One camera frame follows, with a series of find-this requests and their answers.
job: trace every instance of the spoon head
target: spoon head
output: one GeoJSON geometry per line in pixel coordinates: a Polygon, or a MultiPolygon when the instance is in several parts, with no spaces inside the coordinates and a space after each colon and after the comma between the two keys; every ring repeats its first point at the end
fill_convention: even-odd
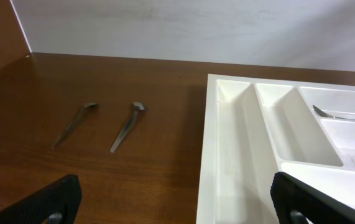
{"type": "Polygon", "coordinates": [[[135,110],[145,110],[144,109],[144,106],[141,104],[141,103],[139,103],[139,102],[133,102],[133,105],[134,105],[134,109],[135,110]]]}

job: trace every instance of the utensil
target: utensil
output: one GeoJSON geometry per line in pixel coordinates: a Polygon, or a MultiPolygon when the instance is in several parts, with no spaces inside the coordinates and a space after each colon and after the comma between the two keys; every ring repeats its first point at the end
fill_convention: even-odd
{"type": "Polygon", "coordinates": [[[333,116],[333,115],[327,114],[324,111],[322,111],[321,109],[319,109],[318,107],[316,107],[315,105],[313,105],[313,108],[314,108],[314,111],[318,115],[320,115],[321,117],[324,117],[324,118],[345,119],[345,120],[349,120],[349,121],[355,121],[355,119],[341,118],[341,117],[338,117],[338,116],[333,116]]]}
{"type": "Polygon", "coordinates": [[[113,146],[109,150],[111,153],[114,153],[118,145],[122,142],[123,138],[128,134],[128,132],[131,130],[133,127],[133,124],[136,122],[137,119],[137,114],[139,111],[144,111],[144,106],[139,103],[139,102],[133,102],[134,105],[134,111],[130,119],[125,123],[123,126],[121,132],[118,134],[113,146]]]}
{"type": "Polygon", "coordinates": [[[79,108],[78,112],[74,115],[72,120],[68,123],[64,131],[58,136],[57,140],[53,144],[52,148],[57,147],[72,131],[75,129],[76,125],[79,123],[80,119],[87,109],[96,108],[98,103],[87,103],[79,108]]]}

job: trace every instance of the white plastic drawer organizer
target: white plastic drawer organizer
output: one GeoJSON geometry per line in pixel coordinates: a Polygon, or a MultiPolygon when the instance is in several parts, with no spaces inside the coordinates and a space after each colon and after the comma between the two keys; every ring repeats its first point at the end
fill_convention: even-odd
{"type": "Polygon", "coordinates": [[[355,208],[355,86],[209,75],[197,224],[278,223],[284,171],[355,208]]]}

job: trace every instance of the white tray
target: white tray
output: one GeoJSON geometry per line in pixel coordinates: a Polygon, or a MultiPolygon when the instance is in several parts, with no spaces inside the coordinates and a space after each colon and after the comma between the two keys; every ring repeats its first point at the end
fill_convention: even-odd
{"type": "Polygon", "coordinates": [[[278,223],[284,171],[355,208],[355,86],[208,76],[197,224],[278,223]]]}

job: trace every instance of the tabletop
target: tabletop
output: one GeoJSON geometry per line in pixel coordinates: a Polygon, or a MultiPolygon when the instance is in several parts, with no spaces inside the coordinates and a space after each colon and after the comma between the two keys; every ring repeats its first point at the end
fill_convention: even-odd
{"type": "Polygon", "coordinates": [[[355,85],[355,72],[33,53],[0,69],[0,210],[76,174],[75,223],[195,223],[209,73],[355,85]],[[111,154],[134,101],[146,110],[111,154]]]}

